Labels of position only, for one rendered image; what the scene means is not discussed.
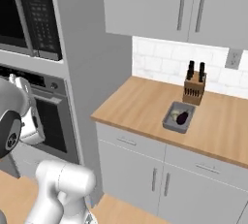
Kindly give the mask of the grey cupboard door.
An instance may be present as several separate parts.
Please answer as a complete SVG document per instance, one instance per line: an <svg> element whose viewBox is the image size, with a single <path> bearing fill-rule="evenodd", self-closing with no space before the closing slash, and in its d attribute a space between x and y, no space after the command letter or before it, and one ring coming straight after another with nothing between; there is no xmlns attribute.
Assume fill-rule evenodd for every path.
<svg viewBox="0 0 248 224"><path fill-rule="evenodd" d="M247 199L244 191L226 183L165 164L158 216L170 224L236 224Z"/></svg>
<svg viewBox="0 0 248 224"><path fill-rule="evenodd" d="M185 42L193 0L185 0L177 30L180 0L104 0L106 31L113 34Z"/></svg>
<svg viewBox="0 0 248 224"><path fill-rule="evenodd" d="M156 215L163 163L104 141L99 141L99 153L104 192ZM157 176L153 192L154 168L157 169Z"/></svg>
<svg viewBox="0 0 248 224"><path fill-rule="evenodd" d="M200 0L194 0L188 42L248 50L248 0L204 0L200 32L196 22Z"/></svg>

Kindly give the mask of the grey lower cupboard door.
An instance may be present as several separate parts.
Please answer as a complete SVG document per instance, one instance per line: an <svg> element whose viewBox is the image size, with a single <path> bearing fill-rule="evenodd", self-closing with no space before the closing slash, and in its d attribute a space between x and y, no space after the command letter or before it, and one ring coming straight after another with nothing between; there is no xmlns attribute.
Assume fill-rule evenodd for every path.
<svg viewBox="0 0 248 224"><path fill-rule="evenodd" d="M170 224L236 224L247 199L244 191L226 183L165 164L158 216Z"/></svg>
<svg viewBox="0 0 248 224"><path fill-rule="evenodd" d="M99 153L104 192L156 215L163 163L104 141L99 141ZM157 169L157 176L153 192L154 168Z"/></svg>

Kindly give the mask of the black built-in oven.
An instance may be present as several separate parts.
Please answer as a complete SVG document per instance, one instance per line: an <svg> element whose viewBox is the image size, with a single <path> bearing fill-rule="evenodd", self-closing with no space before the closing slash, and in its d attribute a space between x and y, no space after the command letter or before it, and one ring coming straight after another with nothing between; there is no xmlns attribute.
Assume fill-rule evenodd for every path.
<svg viewBox="0 0 248 224"><path fill-rule="evenodd" d="M76 136L74 134L65 81L57 77L0 64L0 77L7 80L10 74L28 80L32 89L50 92L62 99L60 103L54 104L35 98L46 139L42 143L34 144L34 147L60 159L78 164ZM57 89L50 88L52 82L57 83Z"/></svg>

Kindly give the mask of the grey wall outlet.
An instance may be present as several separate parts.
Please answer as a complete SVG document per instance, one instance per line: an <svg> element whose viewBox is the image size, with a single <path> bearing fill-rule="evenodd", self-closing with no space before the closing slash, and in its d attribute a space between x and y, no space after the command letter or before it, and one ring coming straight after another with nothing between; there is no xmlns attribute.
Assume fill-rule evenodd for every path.
<svg viewBox="0 0 248 224"><path fill-rule="evenodd" d="M237 70L239 67L242 53L243 53L242 49L230 48L228 52L225 67L228 69Z"/></svg>

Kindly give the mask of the wooden knife block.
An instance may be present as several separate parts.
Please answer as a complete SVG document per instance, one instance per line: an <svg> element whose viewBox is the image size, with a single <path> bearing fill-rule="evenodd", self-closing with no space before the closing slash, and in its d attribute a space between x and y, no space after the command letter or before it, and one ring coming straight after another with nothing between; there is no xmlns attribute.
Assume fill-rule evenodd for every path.
<svg viewBox="0 0 248 224"><path fill-rule="evenodd" d="M184 81L182 101L198 106L202 101L205 83L206 72L204 71L204 63L201 62L200 70L196 71L195 62L191 60Z"/></svg>

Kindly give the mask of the grey tall appliance cabinet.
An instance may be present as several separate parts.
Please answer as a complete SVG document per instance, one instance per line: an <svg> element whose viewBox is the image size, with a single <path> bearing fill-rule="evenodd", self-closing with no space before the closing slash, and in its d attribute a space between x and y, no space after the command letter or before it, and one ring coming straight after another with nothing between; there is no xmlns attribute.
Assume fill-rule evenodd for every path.
<svg viewBox="0 0 248 224"><path fill-rule="evenodd" d="M106 32L104 0L52 0L72 105L77 153L97 186L87 198L103 196L98 139L90 115L132 75L132 39Z"/></svg>

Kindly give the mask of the grey drawer front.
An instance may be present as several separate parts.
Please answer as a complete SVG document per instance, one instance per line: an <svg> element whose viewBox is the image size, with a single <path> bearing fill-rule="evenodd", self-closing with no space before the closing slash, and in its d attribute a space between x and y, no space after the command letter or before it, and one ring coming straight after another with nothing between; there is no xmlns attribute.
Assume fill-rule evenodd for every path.
<svg viewBox="0 0 248 224"><path fill-rule="evenodd" d="M119 145L121 147L130 149L134 152L147 155L154 159L163 161L165 156L166 145L164 143L137 135L125 130L121 130L103 123L96 123L98 139L109 142L111 144ZM124 138L137 143L137 145L125 144L116 138Z"/></svg>
<svg viewBox="0 0 248 224"><path fill-rule="evenodd" d="M197 173L202 176L207 176L218 181L225 182L231 186L235 186L248 192L248 169L170 144L168 144L166 148L165 161L192 173ZM195 166L196 163L215 168L221 173L218 175L198 168Z"/></svg>

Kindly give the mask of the black microwave oven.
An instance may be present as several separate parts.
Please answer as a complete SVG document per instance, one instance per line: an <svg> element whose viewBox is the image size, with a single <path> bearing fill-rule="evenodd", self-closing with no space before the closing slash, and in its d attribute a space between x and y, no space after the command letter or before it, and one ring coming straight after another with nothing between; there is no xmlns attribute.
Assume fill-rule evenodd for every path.
<svg viewBox="0 0 248 224"><path fill-rule="evenodd" d="M61 60L52 0L0 0L0 49Z"/></svg>

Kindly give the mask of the grey vegetable container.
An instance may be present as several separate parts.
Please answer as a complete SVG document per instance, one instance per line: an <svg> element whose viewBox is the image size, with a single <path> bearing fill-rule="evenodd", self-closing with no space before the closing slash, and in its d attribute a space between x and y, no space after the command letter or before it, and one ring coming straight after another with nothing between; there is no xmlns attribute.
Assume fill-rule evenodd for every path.
<svg viewBox="0 0 248 224"><path fill-rule="evenodd" d="M196 107L193 105L185 104L182 102L173 102L170 105L170 107L169 107L169 109L168 109L168 111L167 111L167 113L163 119L163 122L162 122L163 127L166 129L169 129L171 131L185 134L187 132L189 126L190 126L190 122L191 122L192 117L194 115L195 109L196 109ZM189 112L189 116L183 125L178 125L176 123L176 120L172 119L171 112L173 110L180 110L181 112L186 112L186 111Z"/></svg>

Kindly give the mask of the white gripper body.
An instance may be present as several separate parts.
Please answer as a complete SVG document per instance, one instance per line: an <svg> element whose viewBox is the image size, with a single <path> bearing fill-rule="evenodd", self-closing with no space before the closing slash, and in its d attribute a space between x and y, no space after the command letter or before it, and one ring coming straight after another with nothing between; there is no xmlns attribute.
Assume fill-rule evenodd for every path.
<svg viewBox="0 0 248 224"><path fill-rule="evenodd" d="M46 139L41 119L35 107L31 107L21 121L20 140L23 143L39 144Z"/></svg>

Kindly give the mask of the grey upper cupboard door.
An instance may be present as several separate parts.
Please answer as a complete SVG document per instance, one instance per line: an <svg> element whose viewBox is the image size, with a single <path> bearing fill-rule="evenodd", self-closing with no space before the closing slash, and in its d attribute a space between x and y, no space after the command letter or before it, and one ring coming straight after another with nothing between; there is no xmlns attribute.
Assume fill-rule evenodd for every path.
<svg viewBox="0 0 248 224"><path fill-rule="evenodd" d="M113 34L185 42L193 0L185 0L177 30L180 0L104 0L106 31Z"/></svg>
<svg viewBox="0 0 248 224"><path fill-rule="evenodd" d="M196 22L200 0L194 0L188 42L248 50L248 0L204 0L200 32Z"/></svg>

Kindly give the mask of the purple eggplant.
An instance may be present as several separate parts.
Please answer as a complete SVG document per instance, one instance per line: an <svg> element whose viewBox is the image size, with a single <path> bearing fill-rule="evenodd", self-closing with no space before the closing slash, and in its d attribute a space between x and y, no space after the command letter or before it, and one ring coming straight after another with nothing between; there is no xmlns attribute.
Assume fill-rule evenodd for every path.
<svg viewBox="0 0 248 224"><path fill-rule="evenodd" d="M188 111L182 112L182 113L176 118L176 123L177 123L178 125L183 125L183 124L186 122L188 116L189 116L189 112L188 112Z"/></svg>

